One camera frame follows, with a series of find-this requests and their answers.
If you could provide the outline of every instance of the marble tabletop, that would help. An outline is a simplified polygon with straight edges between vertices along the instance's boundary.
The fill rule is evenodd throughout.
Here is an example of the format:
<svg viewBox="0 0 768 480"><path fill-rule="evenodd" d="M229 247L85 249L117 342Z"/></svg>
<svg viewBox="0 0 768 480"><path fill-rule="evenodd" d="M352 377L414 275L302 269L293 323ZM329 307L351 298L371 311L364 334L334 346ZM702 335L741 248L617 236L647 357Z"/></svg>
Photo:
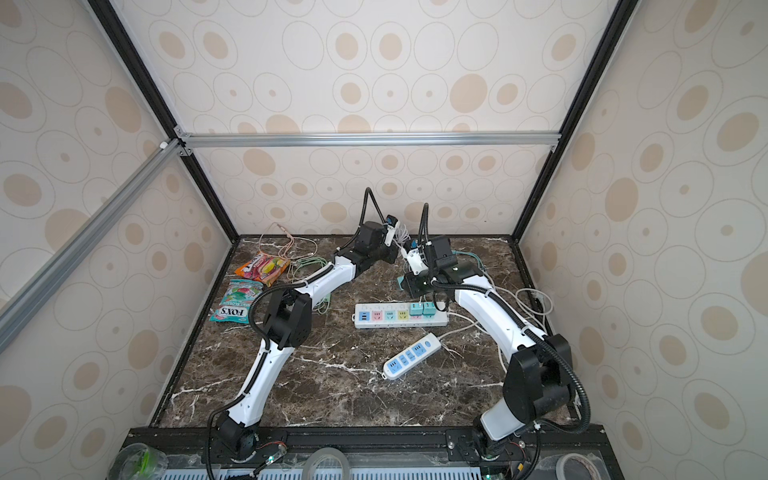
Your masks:
<svg viewBox="0 0 768 480"><path fill-rule="evenodd" d="M234 270L259 251L258 240L241 242L214 306L229 280L237 278ZM336 246L345 242L345 237L317 239L318 255L329 259ZM273 253L274 246L283 245L285 239L263 243L264 251ZM479 255L497 285L510 290L523 286L506 239L454 238L452 246ZM291 255L312 250L310 242L298 240ZM309 266L303 273L314 269ZM262 426L468 425L502 397L504 370L497 346L476 328L446 336L441 351L401 379L382 377L383 363L426 330L355 329L352 314L356 303L409 301L396 285L402 269L402 259L394 265L378 262L336 289L326 313L313 314L310 337L280 372L266 402ZM450 311L468 316L455 303ZM440 336L469 324L450 316L447 327L430 331ZM248 326L206 320L158 426L204 426L212 410L236 396L259 341ZM563 415L567 416L564 409L559 416Z"/></svg>

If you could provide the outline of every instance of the snack package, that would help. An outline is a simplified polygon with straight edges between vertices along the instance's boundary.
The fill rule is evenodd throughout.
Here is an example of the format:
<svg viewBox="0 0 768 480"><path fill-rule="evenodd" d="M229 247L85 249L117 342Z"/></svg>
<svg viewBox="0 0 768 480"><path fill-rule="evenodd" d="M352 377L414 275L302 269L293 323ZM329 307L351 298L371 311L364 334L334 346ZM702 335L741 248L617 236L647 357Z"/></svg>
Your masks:
<svg viewBox="0 0 768 480"><path fill-rule="evenodd" d="M235 273L248 280L272 286L277 277L288 268L288 263L290 260L259 253L256 258L235 270Z"/></svg>
<svg viewBox="0 0 768 480"><path fill-rule="evenodd" d="M210 321L248 323L250 304L259 296L263 287L261 282L252 280L230 280L230 286L219 308L210 316Z"/></svg>

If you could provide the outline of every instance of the plastic container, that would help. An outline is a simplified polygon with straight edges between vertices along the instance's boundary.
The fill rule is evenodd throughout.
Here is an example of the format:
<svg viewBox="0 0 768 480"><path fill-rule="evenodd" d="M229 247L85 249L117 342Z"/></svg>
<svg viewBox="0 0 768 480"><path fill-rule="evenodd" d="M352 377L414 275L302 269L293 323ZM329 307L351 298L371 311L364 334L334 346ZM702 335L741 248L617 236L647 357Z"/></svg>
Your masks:
<svg viewBox="0 0 768 480"><path fill-rule="evenodd" d="M120 450L107 473L107 480L159 480L168 468L168 457L143 443Z"/></svg>

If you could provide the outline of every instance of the wall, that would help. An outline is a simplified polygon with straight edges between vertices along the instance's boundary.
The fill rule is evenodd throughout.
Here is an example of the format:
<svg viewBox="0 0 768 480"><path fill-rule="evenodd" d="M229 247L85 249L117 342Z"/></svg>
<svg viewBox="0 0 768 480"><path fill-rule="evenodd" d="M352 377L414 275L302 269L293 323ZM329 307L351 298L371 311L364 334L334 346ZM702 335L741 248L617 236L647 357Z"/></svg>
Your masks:
<svg viewBox="0 0 768 480"><path fill-rule="evenodd" d="M273 222L298 233L354 233L366 187L384 215L394 215L412 231L426 201L433 233L508 234L549 146L199 148L197 153L243 234L264 233ZM376 218L372 205L367 211L367 219Z"/></svg>
<svg viewBox="0 0 768 480"><path fill-rule="evenodd" d="M768 4L644 2L523 239L627 478L765 478Z"/></svg>
<svg viewBox="0 0 768 480"><path fill-rule="evenodd" d="M557 130L615 1L120 0L186 131Z"/></svg>
<svg viewBox="0 0 768 480"><path fill-rule="evenodd" d="M0 354L3 480L101 480L147 424L229 249L183 172L172 160Z"/></svg>
<svg viewBox="0 0 768 480"><path fill-rule="evenodd" d="M0 5L0 307L165 136L74 0Z"/></svg>

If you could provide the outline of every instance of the power strip with blue sockets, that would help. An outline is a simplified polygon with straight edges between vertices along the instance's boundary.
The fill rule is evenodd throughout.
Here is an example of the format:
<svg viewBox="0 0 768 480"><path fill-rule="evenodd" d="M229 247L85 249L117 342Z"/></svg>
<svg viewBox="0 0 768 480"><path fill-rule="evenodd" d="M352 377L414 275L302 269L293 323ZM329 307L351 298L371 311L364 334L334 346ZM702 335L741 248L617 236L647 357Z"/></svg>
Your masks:
<svg viewBox="0 0 768 480"><path fill-rule="evenodd" d="M418 342L387 360L384 364L384 376L389 380L397 380L440 350L441 346L434 333L427 333Z"/></svg>
<svg viewBox="0 0 768 480"><path fill-rule="evenodd" d="M358 303L355 305L355 328L391 329L406 326L446 326L448 325L445 302L392 302Z"/></svg>

